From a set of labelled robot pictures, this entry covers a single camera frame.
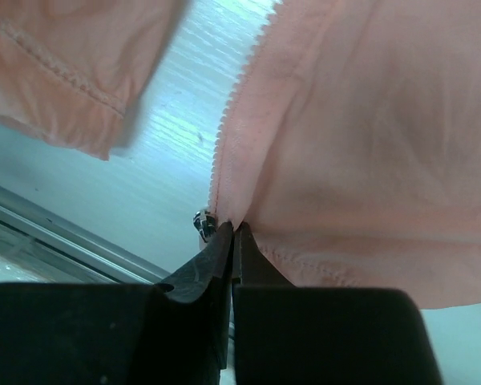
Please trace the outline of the metal zipper slider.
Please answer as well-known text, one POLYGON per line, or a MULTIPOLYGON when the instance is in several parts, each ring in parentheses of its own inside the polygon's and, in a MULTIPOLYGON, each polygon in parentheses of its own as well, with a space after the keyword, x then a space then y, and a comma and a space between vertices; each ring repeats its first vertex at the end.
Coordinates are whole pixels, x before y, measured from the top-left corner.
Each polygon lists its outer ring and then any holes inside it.
POLYGON ((216 217, 207 209, 196 212, 192 222, 204 242, 208 242, 216 232, 216 217))

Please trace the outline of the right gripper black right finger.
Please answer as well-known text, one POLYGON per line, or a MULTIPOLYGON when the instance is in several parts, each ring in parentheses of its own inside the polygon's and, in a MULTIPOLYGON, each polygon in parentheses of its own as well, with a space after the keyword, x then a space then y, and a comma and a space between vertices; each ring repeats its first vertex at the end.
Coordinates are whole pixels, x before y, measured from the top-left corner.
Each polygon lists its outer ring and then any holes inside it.
POLYGON ((440 384, 422 316, 401 290, 291 284, 247 224, 233 243, 239 384, 440 384))

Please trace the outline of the salmon pink hooded jacket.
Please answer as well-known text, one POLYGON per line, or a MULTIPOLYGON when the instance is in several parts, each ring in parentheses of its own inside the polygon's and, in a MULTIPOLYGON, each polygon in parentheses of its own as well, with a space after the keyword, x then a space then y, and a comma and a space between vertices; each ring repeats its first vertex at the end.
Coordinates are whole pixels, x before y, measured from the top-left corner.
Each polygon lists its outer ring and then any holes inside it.
POLYGON ((481 1, 0 1, 0 195, 142 280, 206 208, 297 285, 481 303, 481 1))

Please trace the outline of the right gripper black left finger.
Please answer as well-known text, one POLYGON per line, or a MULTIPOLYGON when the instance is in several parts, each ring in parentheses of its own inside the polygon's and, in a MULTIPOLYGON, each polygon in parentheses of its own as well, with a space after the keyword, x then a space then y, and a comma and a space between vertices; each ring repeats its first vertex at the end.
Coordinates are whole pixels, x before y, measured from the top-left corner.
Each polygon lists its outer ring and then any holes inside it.
POLYGON ((0 384, 217 384, 233 229, 162 282, 0 283, 0 384))

